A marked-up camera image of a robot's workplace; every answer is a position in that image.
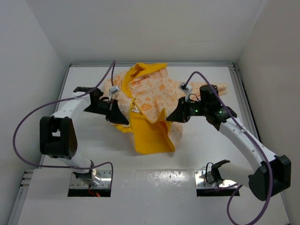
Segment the orange patterned yellow-lined jacket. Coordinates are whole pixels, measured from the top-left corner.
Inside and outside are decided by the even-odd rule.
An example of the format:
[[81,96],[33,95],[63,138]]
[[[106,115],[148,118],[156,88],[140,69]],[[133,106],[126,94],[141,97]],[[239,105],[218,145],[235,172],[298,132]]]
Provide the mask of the orange patterned yellow-lined jacket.
[[138,154],[175,152],[183,135],[183,125],[166,121],[185,94],[180,81],[171,79],[165,63],[136,63],[128,71],[114,75],[105,82],[104,96],[112,86],[120,91],[115,95],[128,125],[115,124],[127,133]]

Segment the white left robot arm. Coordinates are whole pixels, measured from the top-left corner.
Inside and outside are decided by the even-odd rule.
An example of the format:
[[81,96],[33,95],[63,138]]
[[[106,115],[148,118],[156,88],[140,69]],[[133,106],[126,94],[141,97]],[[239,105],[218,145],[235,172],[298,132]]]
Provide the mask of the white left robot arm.
[[40,152],[65,163],[75,177],[89,187],[99,186],[102,178],[92,160],[77,151],[73,121],[81,113],[89,112],[104,115],[111,123],[128,125],[129,121],[115,99],[119,91],[119,87],[113,86],[108,90],[108,96],[104,97],[98,88],[77,87],[72,98],[60,110],[40,120]]

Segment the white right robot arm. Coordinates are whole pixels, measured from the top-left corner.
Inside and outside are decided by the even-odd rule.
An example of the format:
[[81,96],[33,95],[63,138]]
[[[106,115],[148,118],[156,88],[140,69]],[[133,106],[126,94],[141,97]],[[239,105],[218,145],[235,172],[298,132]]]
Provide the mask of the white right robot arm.
[[191,100],[192,87],[185,83],[179,85],[185,93],[178,100],[175,110],[166,118],[167,121],[186,123],[192,116],[204,116],[220,133],[226,136],[242,153],[251,165],[248,170],[234,165],[229,160],[214,163],[207,181],[220,183],[232,180],[248,187],[254,196],[265,201],[268,193],[272,196],[288,189],[291,185],[291,161],[285,156],[278,156],[257,140],[241,123],[237,114],[223,106],[215,85],[200,87],[201,98]]

